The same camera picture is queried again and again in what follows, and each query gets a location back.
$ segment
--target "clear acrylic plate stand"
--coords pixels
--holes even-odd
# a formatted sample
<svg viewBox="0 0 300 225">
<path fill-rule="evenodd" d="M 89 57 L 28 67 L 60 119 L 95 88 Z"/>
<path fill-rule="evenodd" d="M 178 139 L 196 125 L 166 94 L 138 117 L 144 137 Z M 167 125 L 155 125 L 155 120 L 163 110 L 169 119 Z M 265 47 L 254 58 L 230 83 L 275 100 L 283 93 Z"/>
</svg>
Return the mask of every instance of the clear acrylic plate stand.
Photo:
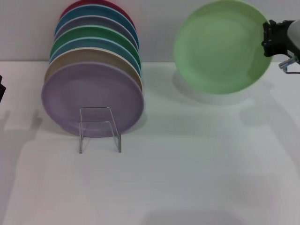
<svg viewBox="0 0 300 225">
<path fill-rule="evenodd" d="M 89 115 L 92 120 L 86 120 L 86 115 Z M 118 133 L 115 120 L 113 118 L 112 110 L 109 107 L 93 107 L 93 108 L 81 108 L 80 109 L 80 123 L 79 123 L 79 141 L 80 149 L 79 154 L 83 153 L 83 140 L 84 140 L 84 131 L 91 127 L 93 129 L 99 129 L 99 135 L 101 134 L 102 128 L 109 128 L 112 132 L 113 139 L 117 146 L 117 150 L 121 153 L 121 135 Z"/>
</svg>

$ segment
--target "green plate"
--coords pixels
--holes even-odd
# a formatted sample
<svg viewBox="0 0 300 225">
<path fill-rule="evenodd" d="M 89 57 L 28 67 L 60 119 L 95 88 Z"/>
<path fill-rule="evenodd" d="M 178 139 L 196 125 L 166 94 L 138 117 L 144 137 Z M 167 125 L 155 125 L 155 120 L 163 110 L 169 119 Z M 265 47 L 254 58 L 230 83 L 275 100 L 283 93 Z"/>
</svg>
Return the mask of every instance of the green plate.
<svg viewBox="0 0 300 225">
<path fill-rule="evenodd" d="M 96 26 L 96 25 L 79 26 L 63 33 L 54 42 L 50 53 L 50 58 L 52 57 L 53 53 L 63 44 L 77 38 L 85 38 L 85 37 L 106 38 L 118 43 L 119 45 L 122 45 L 134 56 L 139 66 L 141 66 L 141 60 L 136 48 L 125 36 L 110 28 L 103 27 L 103 26 Z"/>
<path fill-rule="evenodd" d="M 207 4 L 182 25 L 175 42 L 178 71 L 196 90 L 237 92 L 255 83 L 268 69 L 263 23 L 253 6 L 235 0 Z"/>
</svg>

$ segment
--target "lavender plate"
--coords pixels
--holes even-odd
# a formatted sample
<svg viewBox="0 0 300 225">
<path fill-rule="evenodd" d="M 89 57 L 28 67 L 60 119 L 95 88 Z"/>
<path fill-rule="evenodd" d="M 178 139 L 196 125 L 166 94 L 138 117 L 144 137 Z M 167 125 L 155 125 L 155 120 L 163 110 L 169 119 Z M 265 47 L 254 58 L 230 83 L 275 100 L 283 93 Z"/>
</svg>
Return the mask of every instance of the lavender plate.
<svg viewBox="0 0 300 225">
<path fill-rule="evenodd" d="M 127 73 L 100 62 L 79 62 L 55 72 L 44 84 L 42 102 L 48 115 L 64 130 L 79 135 L 80 109 L 110 107 L 120 134 L 130 129 L 144 109 L 143 94 Z M 108 113 L 91 113 L 85 121 L 110 121 Z M 90 124 L 86 137 L 110 137 L 109 126 Z"/>
</svg>

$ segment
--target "ceramic plate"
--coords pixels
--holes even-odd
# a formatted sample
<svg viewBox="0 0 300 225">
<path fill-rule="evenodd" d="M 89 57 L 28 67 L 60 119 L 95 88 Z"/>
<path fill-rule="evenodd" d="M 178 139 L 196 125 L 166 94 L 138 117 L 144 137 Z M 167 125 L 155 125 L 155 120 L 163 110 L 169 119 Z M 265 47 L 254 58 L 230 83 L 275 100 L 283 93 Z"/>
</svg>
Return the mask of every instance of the ceramic plate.
<svg viewBox="0 0 300 225">
<path fill-rule="evenodd" d="M 133 27 L 132 23 L 120 12 L 116 11 L 113 8 L 109 8 L 106 6 L 101 5 L 84 5 L 79 6 L 77 8 L 72 9 L 71 11 L 67 12 L 59 21 L 55 34 L 57 31 L 68 21 L 73 20 L 77 17 L 84 16 L 84 15 L 99 15 L 110 18 L 118 23 L 122 24 L 134 37 L 137 45 L 139 46 L 139 40 Z"/>
<path fill-rule="evenodd" d="M 110 107 L 119 133 L 130 129 L 144 109 L 143 94 L 124 71 L 99 62 L 79 62 L 60 68 L 44 84 L 47 114 L 64 130 L 79 135 L 82 107 Z M 85 115 L 85 121 L 111 121 L 107 113 Z M 84 126 L 86 137 L 109 137 L 109 126 Z"/>
<path fill-rule="evenodd" d="M 116 42 L 113 42 L 105 38 L 99 38 L 99 37 L 82 37 L 65 43 L 55 51 L 55 53 L 52 55 L 50 59 L 50 63 L 63 53 L 70 51 L 72 49 L 82 48 L 82 47 L 96 47 L 96 48 L 103 48 L 112 51 L 125 58 L 128 62 L 130 62 L 130 64 L 137 70 L 137 72 L 141 76 L 141 69 L 137 61 L 126 48 L 124 48 L 123 46 L 119 45 Z"/>
<path fill-rule="evenodd" d="M 102 26 L 96 26 L 96 25 L 75 27 L 62 34 L 54 42 L 51 50 L 50 58 L 52 57 L 53 53 L 63 44 L 77 38 L 85 38 L 85 37 L 106 38 L 118 43 L 119 45 L 125 47 L 134 56 L 134 58 L 139 64 L 139 67 L 141 67 L 139 54 L 136 48 L 134 47 L 134 45 L 126 37 L 124 37 L 123 35 L 121 35 L 120 33 L 112 29 L 109 29 L 107 27 L 102 27 Z"/>
<path fill-rule="evenodd" d="M 174 48 L 178 71 L 194 89 L 208 93 L 249 87 L 271 63 L 261 45 L 265 22 L 260 11 L 244 2 L 205 5 L 180 28 Z"/>
<path fill-rule="evenodd" d="M 54 37 L 54 40 L 59 38 L 63 33 L 67 32 L 68 30 L 84 25 L 98 25 L 115 30 L 116 32 L 119 32 L 120 34 L 124 35 L 135 46 L 137 50 L 139 49 L 132 34 L 125 27 L 123 27 L 121 24 L 110 18 L 96 15 L 81 16 L 76 19 L 70 20 L 59 29 L 59 31 Z"/>
<path fill-rule="evenodd" d="M 99 4 L 99 5 L 108 6 L 110 8 L 113 8 L 113 9 L 119 11 L 120 13 L 122 13 L 135 27 L 130 16 L 123 9 L 121 9 L 119 6 L 116 6 L 115 4 L 105 1 L 105 0 L 81 0 L 81 1 L 74 2 L 72 5 L 70 5 L 68 8 L 66 8 L 66 10 L 61 14 L 60 18 L 62 18 L 71 9 L 76 8 L 78 6 L 88 5 L 88 4 Z"/>
<path fill-rule="evenodd" d="M 76 48 L 63 53 L 49 65 L 45 74 L 45 81 L 50 79 L 55 71 L 61 67 L 82 61 L 103 62 L 117 67 L 129 74 L 136 81 L 141 90 L 143 89 L 141 78 L 130 62 L 118 54 L 102 48 Z"/>
</svg>

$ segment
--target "stack of plates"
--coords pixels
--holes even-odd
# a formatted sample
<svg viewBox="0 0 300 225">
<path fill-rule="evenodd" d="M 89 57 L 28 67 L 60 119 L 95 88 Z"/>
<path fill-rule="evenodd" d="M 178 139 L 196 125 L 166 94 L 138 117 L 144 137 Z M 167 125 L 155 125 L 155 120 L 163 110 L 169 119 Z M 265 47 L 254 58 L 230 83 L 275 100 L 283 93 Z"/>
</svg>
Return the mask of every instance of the stack of plates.
<svg viewBox="0 0 300 225">
<path fill-rule="evenodd" d="M 120 7 L 105 0 L 81 0 L 61 15 L 55 30 L 42 101 L 64 130 L 79 135 L 80 109 L 110 107 L 119 133 L 144 109 L 139 40 Z M 85 121 L 111 121 L 91 113 Z M 90 127 L 87 137 L 112 136 L 110 127 Z"/>
</svg>

